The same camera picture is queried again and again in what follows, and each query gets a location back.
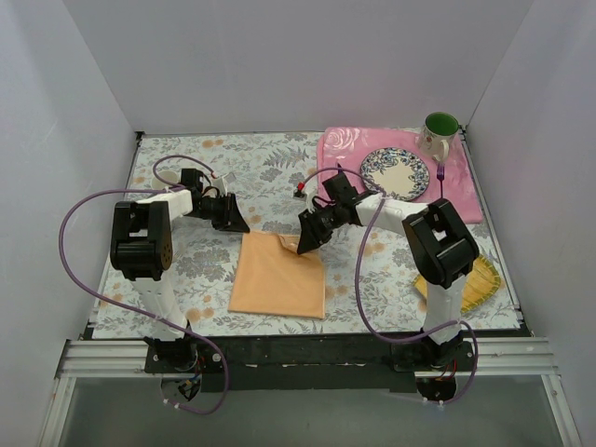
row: gray floor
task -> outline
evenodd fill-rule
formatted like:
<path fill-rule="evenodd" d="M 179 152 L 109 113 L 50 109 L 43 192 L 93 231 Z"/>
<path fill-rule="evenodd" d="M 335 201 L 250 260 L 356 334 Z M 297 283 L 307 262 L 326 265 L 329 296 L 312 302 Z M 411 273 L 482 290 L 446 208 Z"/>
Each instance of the gray floor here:
<path fill-rule="evenodd" d="M 477 378 L 444 411 L 382 390 L 245 391 L 197 416 L 164 406 L 158 389 L 156 379 L 78 379 L 61 446 L 562 445 L 540 377 Z"/>

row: plate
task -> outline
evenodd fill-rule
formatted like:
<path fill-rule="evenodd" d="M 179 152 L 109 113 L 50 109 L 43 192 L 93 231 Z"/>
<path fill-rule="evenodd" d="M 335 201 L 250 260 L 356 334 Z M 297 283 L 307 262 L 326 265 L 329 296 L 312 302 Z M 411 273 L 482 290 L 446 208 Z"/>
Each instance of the plate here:
<path fill-rule="evenodd" d="M 415 288 L 427 298 L 427 282 L 420 275 L 413 281 Z M 474 261 L 474 268 L 467 275 L 466 285 L 464 286 L 462 313 L 469 312 L 478 307 L 501 287 L 501 277 L 497 273 L 491 262 L 484 256 L 479 256 Z"/>
<path fill-rule="evenodd" d="M 419 156 L 398 147 L 386 147 L 371 152 L 360 165 L 362 176 L 372 184 L 372 190 L 385 191 L 397 200 L 414 200 L 428 188 L 430 176 Z"/>

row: pink placemat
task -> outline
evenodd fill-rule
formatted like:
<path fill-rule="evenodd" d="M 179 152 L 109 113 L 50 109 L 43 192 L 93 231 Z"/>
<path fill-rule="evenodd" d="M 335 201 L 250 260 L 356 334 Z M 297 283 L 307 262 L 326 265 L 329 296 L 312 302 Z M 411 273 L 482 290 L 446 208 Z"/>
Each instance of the pink placemat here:
<path fill-rule="evenodd" d="M 417 133 L 397 129 L 328 128 L 318 141 L 317 166 L 319 169 L 330 168 L 339 163 L 343 168 L 360 172 L 360 165 L 370 152 L 384 147 L 406 149 L 420 156 L 430 173 L 428 189 L 414 202 L 430 203 L 440 198 L 437 162 L 431 157 L 420 154 L 415 142 L 417 136 Z M 320 196 L 329 198 L 322 182 L 333 175 L 335 175 L 334 172 L 326 171 L 321 172 L 318 176 L 318 194 Z M 349 173 L 347 176 L 359 191 L 364 191 L 364 185 L 360 178 Z M 455 136 L 449 157 L 445 162 L 443 196 L 454 204 L 466 224 L 482 222 L 481 206 L 476 196 L 476 188 L 459 136 Z"/>

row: green mug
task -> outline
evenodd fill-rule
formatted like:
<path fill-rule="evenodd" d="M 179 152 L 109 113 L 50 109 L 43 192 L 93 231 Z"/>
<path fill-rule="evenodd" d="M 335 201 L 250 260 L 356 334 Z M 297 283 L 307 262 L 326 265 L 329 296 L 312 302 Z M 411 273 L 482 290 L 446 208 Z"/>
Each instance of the green mug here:
<path fill-rule="evenodd" d="M 453 116 L 444 112 L 430 114 L 425 120 L 416 145 L 423 155 L 431 156 L 437 161 L 445 161 L 458 130 L 459 123 Z"/>

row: floral tablecloth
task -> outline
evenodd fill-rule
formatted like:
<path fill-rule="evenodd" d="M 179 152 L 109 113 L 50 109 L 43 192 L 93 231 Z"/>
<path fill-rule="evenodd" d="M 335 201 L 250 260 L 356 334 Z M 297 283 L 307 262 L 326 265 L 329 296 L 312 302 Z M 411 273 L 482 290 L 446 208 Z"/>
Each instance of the floral tablecloth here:
<path fill-rule="evenodd" d="M 304 203 L 292 198 L 295 185 L 317 165 L 320 132 L 146 137 L 142 139 L 130 187 L 149 188 L 151 167 L 165 155 L 199 158 L 216 172 L 234 172 L 230 189 L 237 193 L 242 215 L 251 228 L 300 234 L 298 213 Z M 193 167 L 187 160 L 169 160 L 162 169 Z M 131 195 L 131 199 L 140 198 Z M 486 223 L 469 226 L 481 254 L 503 277 Z M 202 335 L 266 335 L 366 332 L 356 308 L 354 269 L 364 229 L 345 226 L 319 253 L 326 268 L 325 319 L 283 318 L 227 311 L 242 235 L 217 232 L 205 221 L 174 222 L 171 281 L 183 312 Z M 405 237 L 376 230 L 366 246 L 361 289 L 366 313 L 379 331 L 418 331 L 425 302 L 412 286 L 417 275 Z M 475 329 L 518 328 L 516 312 L 505 286 L 485 304 L 465 315 Z M 117 301 L 142 306 L 136 291 L 111 266 L 103 293 Z M 151 319 L 101 304 L 94 338 L 138 338 L 150 335 Z"/>

